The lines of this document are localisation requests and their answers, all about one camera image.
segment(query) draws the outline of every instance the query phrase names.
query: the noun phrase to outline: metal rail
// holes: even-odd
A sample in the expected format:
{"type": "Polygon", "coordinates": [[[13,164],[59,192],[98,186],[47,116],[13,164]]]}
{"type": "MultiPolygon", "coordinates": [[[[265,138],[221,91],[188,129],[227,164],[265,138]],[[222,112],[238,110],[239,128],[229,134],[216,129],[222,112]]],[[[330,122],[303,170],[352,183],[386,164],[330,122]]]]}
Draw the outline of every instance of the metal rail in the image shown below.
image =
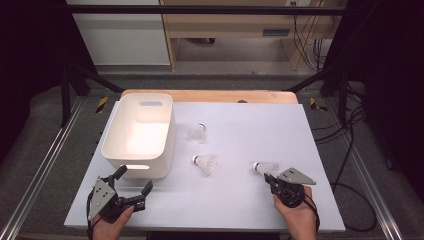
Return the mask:
{"type": "Polygon", "coordinates": [[[235,14],[235,15],[317,15],[366,14],[365,9],[345,7],[268,7],[198,5],[46,5],[45,10],[90,14],[235,14]]]}
{"type": "MultiPolygon", "coordinates": [[[[334,119],[338,119],[335,106],[334,99],[326,98],[326,102],[328,103],[329,110],[333,115],[334,119]]],[[[343,135],[343,142],[345,144],[346,149],[349,147],[349,143],[352,140],[352,136],[349,132],[343,135]]],[[[378,221],[380,223],[381,229],[383,230],[386,238],[389,240],[402,240],[402,234],[399,230],[399,227],[396,224],[390,210],[384,201],[383,196],[381,195],[378,187],[369,173],[364,161],[359,154],[358,149],[355,147],[355,144],[352,147],[351,152],[353,167],[358,175],[358,178],[364,188],[364,192],[368,197],[368,200],[373,205],[374,210],[377,214],[378,221]]]]}
{"type": "Polygon", "coordinates": [[[43,184],[47,179],[50,170],[79,115],[81,107],[84,103],[84,99],[84,97],[77,97],[77,101],[73,106],[73,114],[71,115],[71,118],[64,127],[60,128],[55,140],[50,146],[50,149],[48,150],[46,156],[43,159],[43,162],[37,170],[37,173],[29,184],[24,196],[22,197],[12,216],[9,218],[7,224],[2,228],[0,232],[0,240],[13,240],[18,235],[22,224],[24,223],[29,211],[31,210],[31,207],[34,204],[38,193],[41,191],[41,188],[43,187],[43,184]]]}

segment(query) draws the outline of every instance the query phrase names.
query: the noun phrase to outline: white tabletop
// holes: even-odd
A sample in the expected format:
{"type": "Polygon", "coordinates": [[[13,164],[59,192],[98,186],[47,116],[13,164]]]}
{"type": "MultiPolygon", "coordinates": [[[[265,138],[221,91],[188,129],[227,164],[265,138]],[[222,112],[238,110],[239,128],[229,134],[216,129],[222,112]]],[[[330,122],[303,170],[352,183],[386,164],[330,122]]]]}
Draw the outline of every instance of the white tabletop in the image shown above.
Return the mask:
{"type": "MultiPolygon", "coordinates": [[[[300,104],[177,103],[172,166],[153,180],[146,210],[134,213],[128,228],[160,231],[278,232],[286,224],[274,209],[269,185],[253,162],[294,167],[317,182],[311,186],[321,219],[321,232],[345,227],[300,104]],[[206,141],[191,142],[188,130],[206,125],[206,141]],[[218,165],[206,175],[191,162],[194,155],[213,155],[218,165]]],[[[86,201],[97,176],[115,169],[101,154],[102,136],[65,220],[65,226],[86,229],[86,201]]],[[[140,194],[148,179],[115,181],[119,196],[140,194]]]]}

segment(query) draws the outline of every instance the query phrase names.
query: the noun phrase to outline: person's arm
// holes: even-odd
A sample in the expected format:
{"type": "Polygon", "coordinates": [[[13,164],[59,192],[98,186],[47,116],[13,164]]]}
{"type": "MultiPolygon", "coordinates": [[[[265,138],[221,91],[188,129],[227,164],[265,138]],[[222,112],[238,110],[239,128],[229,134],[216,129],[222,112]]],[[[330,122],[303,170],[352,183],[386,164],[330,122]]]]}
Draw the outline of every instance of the person's arm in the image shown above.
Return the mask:
{"type": "Polygon", "coordinates": [[[129,207],[121,213],[114,223],[109,223],[97,215],[93,220],[93,240],[117,240],[125,224],[131,218],[134,207],[129,207]]]}
{"type": "MultiPolygon", "coordinates": [[[[305,186],[305,194],[312,199],[312,189],[305,186]]],[[[305,203],[296,208],[286,207],[276,196],[274,198],[274,207],[283,216],[287,223],[290,235],[294,240],[316,240],[315,214],[305,203]]]]}

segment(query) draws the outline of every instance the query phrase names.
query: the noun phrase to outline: white storage bin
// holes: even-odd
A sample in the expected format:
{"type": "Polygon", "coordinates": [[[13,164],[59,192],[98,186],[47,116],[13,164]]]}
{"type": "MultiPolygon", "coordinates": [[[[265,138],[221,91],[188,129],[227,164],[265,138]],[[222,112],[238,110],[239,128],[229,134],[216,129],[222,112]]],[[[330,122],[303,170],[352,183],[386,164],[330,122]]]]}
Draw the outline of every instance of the white storage bin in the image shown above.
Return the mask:
{"type": "Polygon", "coordinates": [[[127,165],[126,178],[163,178],[170,168],[175,140],[172,97],[133,93],[119,101],[106,131],[103,156],[115,169],[127,165]]]}

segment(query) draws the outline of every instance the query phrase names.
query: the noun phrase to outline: white shuttlecock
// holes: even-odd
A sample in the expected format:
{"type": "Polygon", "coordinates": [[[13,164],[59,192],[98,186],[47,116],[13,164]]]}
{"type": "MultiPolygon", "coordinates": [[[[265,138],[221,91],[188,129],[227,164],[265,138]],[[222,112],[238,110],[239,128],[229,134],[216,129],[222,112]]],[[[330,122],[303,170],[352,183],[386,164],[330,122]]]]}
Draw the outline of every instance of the white shuttlecock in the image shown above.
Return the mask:
{"type": "Polygon", "coordinates": [[[262,175],[265,173],[273,174],[280,169],[280,166],[278,163],[259,163],[255,162],[253,163],[253,169],[260,172],[262,175]]]}
{"type": "Polygon", "coordinates": [[[188,133],[188,139],[190,139],[190,141],[193,141],[193,142],[202,143],[203,141],[205,141],[205,137],[206,137],[205,131],[206,131],[205,124],[199,123],[196,127],[194,127],[193,129],[190,129],[188,133]]]}
{"type": "Polygon", "coordinates": [[[212,174],[216,166],[216,160],[212,156],[193,156],[192,161],[209,175],[212,174]]]}

